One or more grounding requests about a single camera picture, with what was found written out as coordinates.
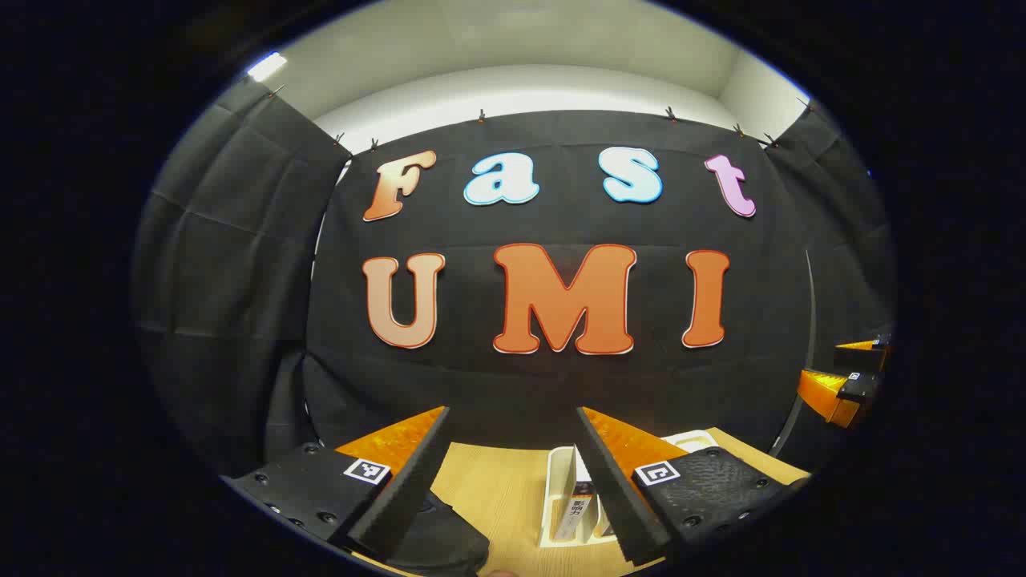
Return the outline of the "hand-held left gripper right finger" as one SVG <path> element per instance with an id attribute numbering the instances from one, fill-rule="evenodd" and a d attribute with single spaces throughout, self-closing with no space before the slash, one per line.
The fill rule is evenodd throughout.
<path id="1" fill-rule="evenodd" d="M 677 561 L 718 547 L 805 488 L 722 446 L 683 450 L 597 410 L 576 408 L 576 449 L 626 561 Z"/>

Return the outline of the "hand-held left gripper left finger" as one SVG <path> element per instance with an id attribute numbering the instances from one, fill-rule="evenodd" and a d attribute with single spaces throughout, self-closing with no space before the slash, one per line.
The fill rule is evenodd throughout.
<path id="1" fill-rule="evenodd" d="M 388 557 L 446 457 L 448 415 L 450 409 L 439 406 L 337 448 L 304 443 L 248 474 L 224 480 L 315 539 Z"/>

